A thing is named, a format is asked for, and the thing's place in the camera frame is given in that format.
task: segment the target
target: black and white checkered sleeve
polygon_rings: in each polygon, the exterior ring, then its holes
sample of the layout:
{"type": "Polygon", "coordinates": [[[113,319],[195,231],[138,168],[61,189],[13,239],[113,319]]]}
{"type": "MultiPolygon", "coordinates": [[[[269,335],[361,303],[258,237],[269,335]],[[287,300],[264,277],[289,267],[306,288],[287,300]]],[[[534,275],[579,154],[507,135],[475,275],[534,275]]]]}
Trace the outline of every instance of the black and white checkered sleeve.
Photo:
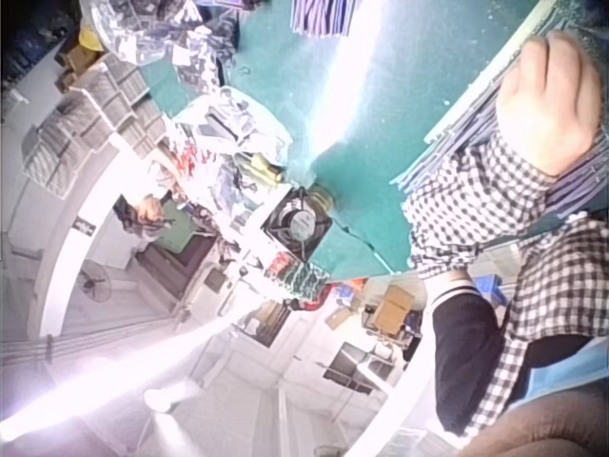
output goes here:
{"type": "Polygon", "coordinates": [[[499,132],[488,143],[455,151],[403,204],[412,224],[410,266],[423,279],[466,269],[488,243],[535,224],[555,182],[499,132]]]}

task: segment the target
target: person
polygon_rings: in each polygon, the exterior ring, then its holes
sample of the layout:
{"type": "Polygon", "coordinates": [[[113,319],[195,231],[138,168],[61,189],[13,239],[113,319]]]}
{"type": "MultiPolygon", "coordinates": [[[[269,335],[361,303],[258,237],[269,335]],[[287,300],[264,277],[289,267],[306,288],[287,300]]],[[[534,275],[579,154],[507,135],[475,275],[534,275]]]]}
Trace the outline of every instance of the person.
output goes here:
{"type": "Polygon", "coordinates": [[[410,261],[432,312],[438,417],[459,436],[486,428],[463,455],[609,455],[606,379],[588,379],[596,390],[580,387],[587,394],[555,391],[510,409],[528,398],[536,370],[571,361],[609,333],[606,220],[574,215],[521,242],[501,326],[467,274],[488,243],[523,236],[539,221],[546,191],[603,134],[600,91],[599,72],[570,35],[532,38],[503,79],[498,131],[454,152],[403,205],[413,226],[410,261]],[[573,402],[560,408],[565,398],[573,402]]]}

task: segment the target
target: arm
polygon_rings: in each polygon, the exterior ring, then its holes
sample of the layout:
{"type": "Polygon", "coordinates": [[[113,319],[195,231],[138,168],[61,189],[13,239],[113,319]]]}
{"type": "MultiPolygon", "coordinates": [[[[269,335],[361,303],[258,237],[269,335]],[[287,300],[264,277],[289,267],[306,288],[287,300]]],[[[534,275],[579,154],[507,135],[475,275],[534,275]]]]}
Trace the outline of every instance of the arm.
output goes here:
{"type": "Polygon", "coordinates": [[[503,80],[499,131],[447,158],[404,204],[410,261],[433,310],[438,415],[451,431],[467,425],[503,347],[467,266],[489,242],[522,234],[543,215],[555,176],[590,147],[599,100],[599,77],[576,44],[563,34],[532,40],[503,80]]]}

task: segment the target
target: computer fan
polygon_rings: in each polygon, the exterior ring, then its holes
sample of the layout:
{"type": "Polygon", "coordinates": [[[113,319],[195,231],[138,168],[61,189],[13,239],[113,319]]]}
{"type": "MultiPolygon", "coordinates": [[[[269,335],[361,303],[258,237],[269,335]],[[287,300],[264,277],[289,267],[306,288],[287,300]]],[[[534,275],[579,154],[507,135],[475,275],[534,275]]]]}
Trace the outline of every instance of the computer fan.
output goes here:
{"type": "Polygon", "coordinates": [[[263,232],[307,262],[332,225],[321,201],[305,188],[291,190],[268,216],[263,232]]]}

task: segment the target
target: window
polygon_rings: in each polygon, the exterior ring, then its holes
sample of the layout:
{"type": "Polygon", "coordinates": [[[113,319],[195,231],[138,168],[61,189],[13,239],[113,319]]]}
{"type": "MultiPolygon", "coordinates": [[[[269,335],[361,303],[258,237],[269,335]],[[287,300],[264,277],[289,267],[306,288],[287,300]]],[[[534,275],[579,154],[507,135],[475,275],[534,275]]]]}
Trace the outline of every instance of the window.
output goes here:
{"type": "Polygon", "coordinates": [[[373,389],[378,388],[358,371],[359,364],[367,364],[368,369],[384,381],[393,369],[393,366],[386,361],[353,345],[344,343],[325,371],[324,378],[356,392],[369,395],[373,389]]]}

